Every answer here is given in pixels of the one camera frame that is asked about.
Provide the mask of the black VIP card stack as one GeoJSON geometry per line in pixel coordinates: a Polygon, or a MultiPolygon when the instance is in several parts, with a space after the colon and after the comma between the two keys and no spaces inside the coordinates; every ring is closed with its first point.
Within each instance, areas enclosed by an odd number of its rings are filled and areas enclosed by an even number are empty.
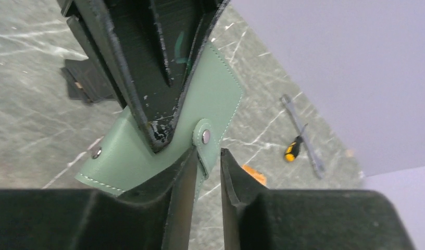
{"type": "Polygon", "coordinates": [[[88,59],[65,59],[61,73],[66,80],[70,99],[80,100],[86,105],[116,99],[109,89],[106,77],[88,59]]]}

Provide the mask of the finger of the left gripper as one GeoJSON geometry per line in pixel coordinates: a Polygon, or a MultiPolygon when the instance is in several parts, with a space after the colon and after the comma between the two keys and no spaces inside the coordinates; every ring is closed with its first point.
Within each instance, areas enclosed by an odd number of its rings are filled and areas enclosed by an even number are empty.
{"type": "Polygon", "coordinates": [[[228,1],[59,1],[86,55],[154,153],[173,139],[199,59],[228,1]]]}

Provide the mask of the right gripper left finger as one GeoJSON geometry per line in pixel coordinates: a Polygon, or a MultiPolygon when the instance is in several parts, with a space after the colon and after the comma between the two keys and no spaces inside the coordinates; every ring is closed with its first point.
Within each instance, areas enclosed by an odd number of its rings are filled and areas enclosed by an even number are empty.
{"type": "Polygon", "coordinates": [[[187,249],[197,165],[191,147],[118,197],[96,189],[0,189],[0,249],[187,249]]]}

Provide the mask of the green card holder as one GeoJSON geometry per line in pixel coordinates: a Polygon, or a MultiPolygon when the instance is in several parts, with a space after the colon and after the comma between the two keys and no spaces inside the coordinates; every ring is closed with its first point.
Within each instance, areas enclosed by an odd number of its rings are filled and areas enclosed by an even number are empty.
{"type": "Polygon", "coordinates": [[[241,102],[243,90],[221,52],[207,43],[189,85],[170,144],[155,154],[125,108],[76,179],[114,196],[142,184],[172,165],[195,145],[199,164],[196,192],[216,164],[222,138],[241,102]]]}

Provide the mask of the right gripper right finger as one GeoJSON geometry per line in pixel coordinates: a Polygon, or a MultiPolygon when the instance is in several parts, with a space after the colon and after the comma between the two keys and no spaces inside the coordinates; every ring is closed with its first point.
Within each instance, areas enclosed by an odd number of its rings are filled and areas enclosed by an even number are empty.
{"type": "Polygon", "coordinates": [[[371,190],[276,190],[224,148],[225,249],[414,249],[393,204],[371,190]]]}

